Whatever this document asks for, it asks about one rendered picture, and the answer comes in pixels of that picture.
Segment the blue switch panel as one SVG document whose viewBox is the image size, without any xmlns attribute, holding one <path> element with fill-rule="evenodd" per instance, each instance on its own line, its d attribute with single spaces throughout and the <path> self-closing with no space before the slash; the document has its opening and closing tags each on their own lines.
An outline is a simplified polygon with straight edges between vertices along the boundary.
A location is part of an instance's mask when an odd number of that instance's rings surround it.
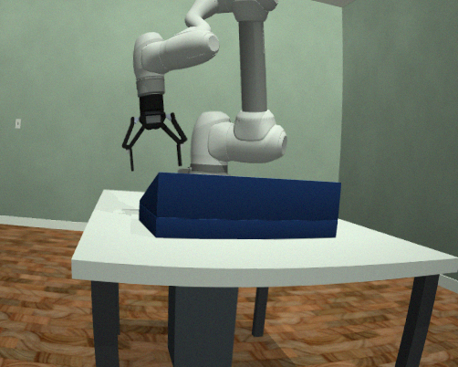
<svg viewBox="0 0 458 367">
<path fill-rule="evenodd" d="M 158 238 L 336 237 L 341 183 L 158 173 L 139 221 Z"/>
</svg>

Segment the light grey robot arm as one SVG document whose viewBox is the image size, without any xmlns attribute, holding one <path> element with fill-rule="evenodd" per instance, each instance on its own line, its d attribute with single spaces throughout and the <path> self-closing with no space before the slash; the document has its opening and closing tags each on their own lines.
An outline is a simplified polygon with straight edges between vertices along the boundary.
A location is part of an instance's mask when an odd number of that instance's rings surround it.
<svg viewBox="0 0 458 367">
<path fill-rule="evenodd" d="M 220 111 L 202 113 L 193 127 L 191 166 L 177 173 L 232 176 L 228 162 L 269 163 L 285 154 L 286 133 L 276 125 L 266 101 L 264 21 L 277 4 L 278 0 L 195 0 L 185 17 L 188 28 L 182 32 L 165 41 L 155 32 L 136 39 L 133 69 L 138 97 L 163 95 L 164 74 L 200 65 L 218 53 L 219 40 L 204 19 L 216 12 L 234 13 L 239 24 L 242 110 L 234 123 Z"/>
</svg>

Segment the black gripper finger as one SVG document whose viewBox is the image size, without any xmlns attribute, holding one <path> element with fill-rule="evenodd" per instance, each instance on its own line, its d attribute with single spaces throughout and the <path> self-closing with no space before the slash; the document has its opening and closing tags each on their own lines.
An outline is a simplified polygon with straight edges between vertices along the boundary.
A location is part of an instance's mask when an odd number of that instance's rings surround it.
<svg viewBox="0 0 458 367">
<path fill-rule="evenodd" d="M 137 134 L 135 135 L 135 137 L 133 138 L 133 140 L 130 142 L 130 144 L 128 145 L 127 142 L 129 140 L 129 137 L 130 137 L 130 134 L 131 134 L 131 131 L 133 129 L 133 126 L 134 124 L 137 123 L 137 121 L 139 121 L 139 118 L 134 118 L 134 117 L 131 117 L 130 118 L 130 126 L 129 126 L 129 129 L 127 131 L 127 134 L 125 136 L 125 139 L 123 141 L 123 144 L 122 144 L 122 148 L 125 148 L 126 149 L 126 153 L 128 153 L 130 155 L 130 165 L 132 166 L 131 167 L 131 171 L 134 171 L 134 168 L 133 168 L 133 157 L 132 157 L 132 146 L 134 145 L 134 143 L 136 142 L 136 140 L 139 139 L 139 137 L 141 136 L 142 132 L 144 131 L 144 129 L 146 128 L 146 126 L 148 125 L 146 123 L 146 121 L 143 123 L 143 125 L 141 126 L 140 130 L 137 132 Z"/>
<path fill-rule="evenodd" d="M 181 139 L 179 139 L 162 121 L 158 123 L 161 125 L 161 128 L 177 143 L 178 165 L 182 166 L 181 148 L 183 147 L 183 143 L 187 141 L 187 138 L 175 119 L 173 112 L 166 114 L 166 118 L 172 122 L 172 125 L 174 125 L 174 128 L 179 133 Z"/>
</svg>

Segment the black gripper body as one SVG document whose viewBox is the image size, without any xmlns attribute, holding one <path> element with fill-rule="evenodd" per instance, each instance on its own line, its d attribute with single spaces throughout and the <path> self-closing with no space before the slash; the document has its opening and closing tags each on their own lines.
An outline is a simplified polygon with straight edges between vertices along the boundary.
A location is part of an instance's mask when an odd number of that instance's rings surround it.
<svg viewBox="0 0 458 367">
<path fill-rule="evenodd" d="M 140 97 L 140 117 L 139 122 L 143 125 L 146 121 L 145 111 L 149 110 L 160 110 L 164 112 L 163 108 L 163 95 L 162 94 L 150 94 Z M 146 130 L 157 130 L 161 127 L 161 125 L 156 123 L 149 123 L 146 126 Z"/>
</svg>

